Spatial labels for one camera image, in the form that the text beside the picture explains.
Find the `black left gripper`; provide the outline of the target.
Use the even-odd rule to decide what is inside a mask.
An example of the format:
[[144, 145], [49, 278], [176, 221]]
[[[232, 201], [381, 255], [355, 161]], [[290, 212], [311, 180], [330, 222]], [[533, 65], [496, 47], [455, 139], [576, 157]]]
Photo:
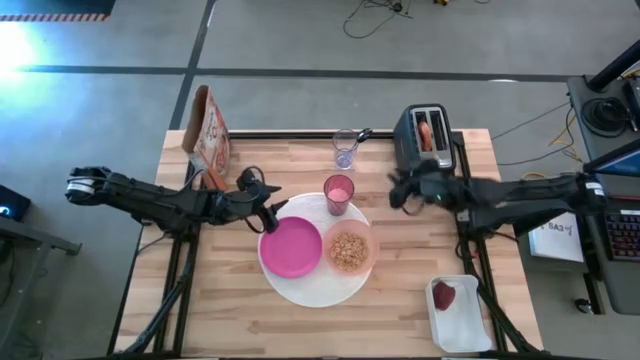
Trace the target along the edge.
[[[219, 193], [212, 200], [212, 223], [228, 224], [257, 215], [270, 195], [280, 190], [280, 186], [262, 184], [256, 195], [240, 191]], [[263, 225], [267, 233], [273, 233], [277, 230], [279, 226], [277, 213], [287, 203], [288, 200], [283, 200], [266, 208]]]

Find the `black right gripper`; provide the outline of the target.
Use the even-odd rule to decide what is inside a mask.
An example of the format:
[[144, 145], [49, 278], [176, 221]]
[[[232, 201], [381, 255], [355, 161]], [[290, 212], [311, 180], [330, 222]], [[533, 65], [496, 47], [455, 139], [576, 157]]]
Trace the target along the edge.
[[[418, 176], [412, 170], [395, 170], [396, 186], [412, 186], [417, 179]], [[456, 206], [458, 203], [458, 181], [455, 177], [442, 174], [421, 175], [419, 189], [421, 196], [428, 204]], [[394, 187], [389, 192], [389, 204], [393, 209], [400, 209], [415, 193], [416, 190], [412, 187]]]

